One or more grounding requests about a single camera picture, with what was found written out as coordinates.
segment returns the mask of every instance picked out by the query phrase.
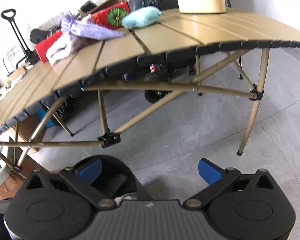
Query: purple cloth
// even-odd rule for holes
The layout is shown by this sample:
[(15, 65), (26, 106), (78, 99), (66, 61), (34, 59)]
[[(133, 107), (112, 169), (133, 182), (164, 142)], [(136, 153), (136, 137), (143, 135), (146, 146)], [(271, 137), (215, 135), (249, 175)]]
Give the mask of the purple cloth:
[(73, 34), (78, 37), (95, 40), (107, 40), (125, 36), (125, 33), (109, 30), (97, 24), (86, 24), (77, 21), (70, 12), (61, 21), (61, 31), (63, 34)]

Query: trolley handle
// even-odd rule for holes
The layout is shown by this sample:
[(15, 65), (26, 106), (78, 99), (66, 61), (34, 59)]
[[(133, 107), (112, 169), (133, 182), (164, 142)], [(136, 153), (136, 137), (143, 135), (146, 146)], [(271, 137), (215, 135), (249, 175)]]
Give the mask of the trolley handle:
[[(12, 16), (6, 16), (5, 14), (6, 13), (10, 13), (10, 12), (12, 12), (13, 13), (13, 15)], [(15, 10), (15, 9), (8, 9), (8, 10), (4, 10), (2, 13), (1, 13), (1, 18), (2, 19), (5, 19), (5, 20), (7, 20), (8, 22), (14, 22), (14, 17), (16, 16), (16, 14), (17, 14), (17, 11)]]

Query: red gift box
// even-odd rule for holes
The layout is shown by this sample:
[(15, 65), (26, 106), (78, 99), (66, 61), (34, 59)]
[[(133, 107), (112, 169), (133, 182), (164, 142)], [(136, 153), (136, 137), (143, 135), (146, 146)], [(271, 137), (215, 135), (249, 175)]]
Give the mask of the red gift box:
[(113, 30), (122, 26), (122, 19), (129, 13), (128, 3), (122, 2), (96, 12), (92, 16), (96, 24)]
[(62, 31), (56, 31), (53, 35), (46, 38), (45, 40), (39, 42), (37, 45), (34, 46), (35, 51), (37, 52), (39, 59), (42, 62), (48, 61), (46, 54), (47, 50), (62, 36)]

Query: open cardboard box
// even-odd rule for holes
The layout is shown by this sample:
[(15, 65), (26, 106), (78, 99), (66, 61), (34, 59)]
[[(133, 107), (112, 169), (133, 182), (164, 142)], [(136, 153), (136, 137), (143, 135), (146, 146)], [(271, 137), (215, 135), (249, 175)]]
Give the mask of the open cardboard box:
[(92, 10), (88, 11), (87, 13), (85, 13), (81, 10), (79, 10), (79, 13), (81, 14), (82, 17), (86, 17), (88, 14), (94, 14), (98, 11), (102, 11), (104, 9), (107, 9), (110, 6), (113, 6), (118, 3), (122, 3), (122, 2), (127, 2), (127, 0), (106, 0), (103, 3), (101, 3), (100, 5), (93, 8)]

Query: blue gripper pad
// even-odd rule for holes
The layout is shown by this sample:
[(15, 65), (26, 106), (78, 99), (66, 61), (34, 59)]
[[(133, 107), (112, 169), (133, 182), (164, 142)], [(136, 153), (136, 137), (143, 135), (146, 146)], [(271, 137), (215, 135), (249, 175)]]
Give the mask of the blue gripper pad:
[(102, 162), (100, 159), (97, 159), (95, 162), (79, 171), (78, 178), (91, 185), (100, 176), (101, 172)]
[(222, 178), (225, 171), (216, 166), (207, 159), (201, 159), (198, 164), (198, 171), (201, 178), (203, 178), (209, 185)]

